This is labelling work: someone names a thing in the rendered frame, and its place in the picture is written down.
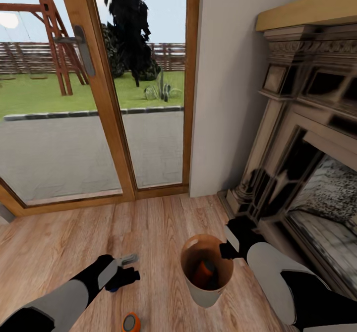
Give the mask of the trash can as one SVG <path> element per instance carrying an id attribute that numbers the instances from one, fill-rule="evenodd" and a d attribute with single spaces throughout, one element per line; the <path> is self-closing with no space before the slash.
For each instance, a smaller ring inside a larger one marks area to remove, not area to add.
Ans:
<path id="1" fill-rule="evenodd" d="M 195 239 L 198 242 L 187 249 L 187 245 Z M 212 307 L 216 303 L 233 275 L 233 258 L 221 258 L 220 244 L 223 244 L 220 239 L 212 235 L 200 234 L 188 239 L 180 252 L 181 270 L 191 297 L 203 308 Z M 201 289 L 193 284 L 192 277 L 202 261 L 206 259 L 215 265 L 215 272 L 207 285 Z"/>

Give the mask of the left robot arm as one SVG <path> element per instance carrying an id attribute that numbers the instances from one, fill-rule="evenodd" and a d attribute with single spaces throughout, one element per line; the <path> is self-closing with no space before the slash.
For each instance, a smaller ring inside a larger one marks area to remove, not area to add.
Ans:
<path id="1" fill-rule="evenodd" d="M 54 291 L 13 312 L 0 324 L 0 332 L 69 332 L 98 293 L 140 280 L 139 271 L 124 265 L 137 254 L 102 256 Z"/>

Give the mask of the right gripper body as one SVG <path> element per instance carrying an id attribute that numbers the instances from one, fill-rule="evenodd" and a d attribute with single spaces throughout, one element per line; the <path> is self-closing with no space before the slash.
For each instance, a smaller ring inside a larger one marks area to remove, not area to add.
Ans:
<path id="1" fill-rule="evenodd" d="M 220 255 L 222 259 L 229 259 L 229 258 L 242 258 L 238 252 L 232 250 L 228 243 L 223 243 L 219 245 Z"/>

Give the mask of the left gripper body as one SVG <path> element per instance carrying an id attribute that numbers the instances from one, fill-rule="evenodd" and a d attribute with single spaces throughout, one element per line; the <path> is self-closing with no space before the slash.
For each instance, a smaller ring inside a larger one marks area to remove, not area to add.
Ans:
<path id="1" fill-rule="evenodd" d="M 139 279 L 134 280 L 134 272 L 136 271 L 133 267 L 130 267 L 128 269 L 121 268 L 120 270 L 121 270 L 121 274 L 119 280 L 114 285 L 106 284 L 107 290 L 120 288 L 121 286 L 125 286 L 126 284 L 133 283 L 136 280 L 139 280 Z"/>

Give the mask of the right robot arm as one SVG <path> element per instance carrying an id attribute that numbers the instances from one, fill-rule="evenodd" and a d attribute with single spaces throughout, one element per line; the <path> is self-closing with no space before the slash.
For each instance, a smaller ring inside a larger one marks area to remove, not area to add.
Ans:
<path id="1" fill-rule="evenodd" d="M 244 258 L 275 315 L 301 332 L 357 332 L 357 302 L 339 295 L 304 265 L 236 219 L 224 227 L 222 259 Z"/>

